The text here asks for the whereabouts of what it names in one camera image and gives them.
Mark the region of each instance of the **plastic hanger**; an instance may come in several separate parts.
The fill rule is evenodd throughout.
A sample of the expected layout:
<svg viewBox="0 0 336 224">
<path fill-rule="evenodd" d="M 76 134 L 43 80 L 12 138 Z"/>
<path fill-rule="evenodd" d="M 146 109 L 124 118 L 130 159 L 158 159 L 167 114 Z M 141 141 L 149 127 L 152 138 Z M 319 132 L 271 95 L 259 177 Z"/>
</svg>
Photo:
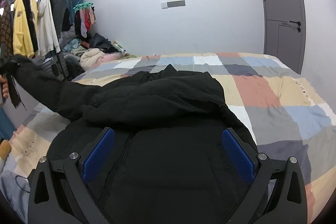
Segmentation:
<svg viewBox="0 0 336 224">
<path fill-rule="evenodd" d="M 79 10 L 82 10 L 82 9 L 86 9 L 86 8 L 90 8 L 93 6 L 93 3 L 92 2 L 84 2 L 84 3 L 81 3 L 81 0 L 79 0 L 78 4 L 73 8 L 75 12 L 79 11 Z"/>
</svg>

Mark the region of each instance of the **pile of clothes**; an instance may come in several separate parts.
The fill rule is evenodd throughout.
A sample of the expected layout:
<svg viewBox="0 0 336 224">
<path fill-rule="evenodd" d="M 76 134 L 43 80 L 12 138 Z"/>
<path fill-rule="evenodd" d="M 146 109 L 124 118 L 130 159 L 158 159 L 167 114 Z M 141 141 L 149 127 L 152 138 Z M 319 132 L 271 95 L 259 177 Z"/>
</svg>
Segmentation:
<svg viewBox="0 0 336 224">
<path fill-rule="evenodd" d="M 81 40 L 76 34 L 75 26 L 62 33 L 59 45 L 64 53 L 69 75 L 73 79 L 95 64 L 119 60 L 129 55 L 120 45 L 111 43 L 98 33 L 88 42 Z"/>
</svg>

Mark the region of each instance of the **black jacket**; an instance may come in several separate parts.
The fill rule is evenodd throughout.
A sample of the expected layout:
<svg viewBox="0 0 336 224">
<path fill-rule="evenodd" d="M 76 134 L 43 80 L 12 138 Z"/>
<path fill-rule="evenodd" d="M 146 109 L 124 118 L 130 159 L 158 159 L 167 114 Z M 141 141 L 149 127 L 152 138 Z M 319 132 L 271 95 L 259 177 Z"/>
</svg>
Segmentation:
<svg viewBox="0 0 336 224">
<path fill-rule="evenodd" d="M 117 49 L 115 49 L 111 42 L 100 35 L 99 33 L 96 33 L 91 39 L 90 39 L 90 48 L 98 48 L 102 50 L 105 53 L 113 53 L 118 52 Z"/>
<path fill-rule="evenodd" d="M 115 146 L 88 186 L 116 224 L 220 224 L 248 188 L 221 134 L 232 127 L 256 145 L 209 73 L 169 65 L 100 87 L 61 82 L 26 58 L 16 60 L 18 83 L 71 121 L 53 140 L 50 160 L 81 151 L 104 127 L 114 129 Z"/>
</svg>

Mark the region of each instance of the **gray door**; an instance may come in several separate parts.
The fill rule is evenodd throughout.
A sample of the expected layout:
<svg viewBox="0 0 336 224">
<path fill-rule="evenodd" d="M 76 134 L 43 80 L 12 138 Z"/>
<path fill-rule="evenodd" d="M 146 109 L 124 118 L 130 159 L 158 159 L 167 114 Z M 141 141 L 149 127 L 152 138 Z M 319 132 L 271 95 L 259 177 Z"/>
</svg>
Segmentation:
<svg viewBox="0 0 336 224">
<path fill-rule="evenodd" d="M 306 37 L 303 0 L 264 0 L 264 10 L 264 53 L 301 73 Z"/>
</svg>

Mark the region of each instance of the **suitcase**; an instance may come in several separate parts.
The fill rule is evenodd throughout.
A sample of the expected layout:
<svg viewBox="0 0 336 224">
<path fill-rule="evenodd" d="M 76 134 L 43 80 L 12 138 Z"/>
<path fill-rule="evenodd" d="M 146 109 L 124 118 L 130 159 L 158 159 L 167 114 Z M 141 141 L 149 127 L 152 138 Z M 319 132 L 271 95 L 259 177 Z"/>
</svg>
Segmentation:
<svg viewBox="0 0 336 224">
<path fill-rule="evenodd" d="M 53 57 L 41 59 L 37 61 L 36 64 L 43 70 L 54 75 L 58 80 L 63 81 L 69 77 L 67 64 L 62 52 Z"/>
</svg>

